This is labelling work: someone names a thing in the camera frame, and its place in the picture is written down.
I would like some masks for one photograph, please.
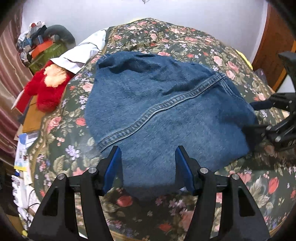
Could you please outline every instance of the red fuzzy fabric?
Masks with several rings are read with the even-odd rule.
[[[67,77],[58,87],[47,87],[45,85],[44,71],[47,66],[52,65],[49,60],[46,65],[35,73],[32,80],[27,83],[24,90],[30,96],[37,95],[37,108],[42,112],[52,112],[59,105],[61,97],[68,82],[75,76],[74,73],[67,71]]]

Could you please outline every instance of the floral tablecloth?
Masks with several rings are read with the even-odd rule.
[[[40,136],[29,150],[33,185],[40,200],[57,174],[82,174],[101,159],[85,123],[84,109],[93,86],[95,63],[105,53],[140,51],[204,64],[226,73],[248,102],[264,100],[272,94],[233,48],[207,33],[151,18],[112,27],[108,33],[105,48],[69,82],[60,106],[44,118]],[[284,118],[274,108],[256,114],[260,123],[275,124]],[[294,160],[294,149],[275,152],[273,146],[263,141],[254,153],[232,162],[217,174],[237,173],[241,177],[273,234],[296,199]],[[218,193],[212,236],[219,230],[221,198]],[[115,180],[115,187],[100,200],[115,240],[181,241],[197,198],[180,191],[139,202]],[[75,201],[78,228],[86,234],[79,194],[75,195]]]

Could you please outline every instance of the beige fur patch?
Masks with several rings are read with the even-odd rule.
[[[47,87],[58,87],[67,77],[67,71],[56,64],[45,68],[46,75],[44,82]]]

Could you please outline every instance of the red plush toy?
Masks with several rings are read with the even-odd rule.
[[[59,105],[65,87],[74,75],[49,60],[27,83],[24,92],[30,96],[37,95],[39,110],[52,112]]]

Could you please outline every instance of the bed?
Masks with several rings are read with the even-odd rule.
[[[33,187],[41,201],[59,173],[82,174],[102,158],[96,150],[84,119],[85,104],[92,89],[96,61],[106,53],[140,51],[197,62],[221,71],[233,81],[247,102],[268,98],[273,92],[235,51],[211,35],[193,28],[146,18],[111,27],[103,50],[69,82],[59,107],[44,117],[39,137],[29,149]],[[257,111],[260,123],[275,124],[282,111]],[[216,174],[237,173],[254,197],[271,235],[285,220],[296,199],[295,150],[275,152],[263,141],[255,152],[220,169]],[[212,236],[219,230],[222,195],[217,194]],[[116,241],[182,241],[190,224],[197,198],[179,193],[139,202],[114,181],[100,198],[107,224]],[[86,235],[79,194],[75,195],[79,232]]]

